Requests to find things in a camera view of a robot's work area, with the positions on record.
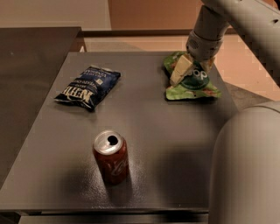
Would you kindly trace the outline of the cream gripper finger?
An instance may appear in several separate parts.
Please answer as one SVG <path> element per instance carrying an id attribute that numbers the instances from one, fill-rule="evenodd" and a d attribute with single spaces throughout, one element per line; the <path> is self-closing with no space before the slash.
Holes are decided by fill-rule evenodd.
<path id="1" fill-rule="evenodd" d="M 211 57 L 210 59 L 204 60 L 200 63 L 202 66 L 203 70 L 209 74 L 213 65 L 214 65 L 215 57 Z"/>
<path id="2" fill-rule="evenodd" d="M 181 55 L 171 74 L 170 83 L 176 87 L 193 69 L 193 57 L 185 53 Z"/>

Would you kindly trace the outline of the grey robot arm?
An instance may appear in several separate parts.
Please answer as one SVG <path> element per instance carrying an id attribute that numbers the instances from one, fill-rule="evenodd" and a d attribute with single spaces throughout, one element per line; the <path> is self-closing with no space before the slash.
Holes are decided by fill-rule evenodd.
<path id="1" fill-rule="evenodd" d="M 187 51 L 197 61 L 210 59 L 233 27 L 279 81 L 279 10 L 263 0 L 201 1 Z M 246 108 L 221 129 L 213 149 L 208 224 L 280 224 L 280 102 Z"/>

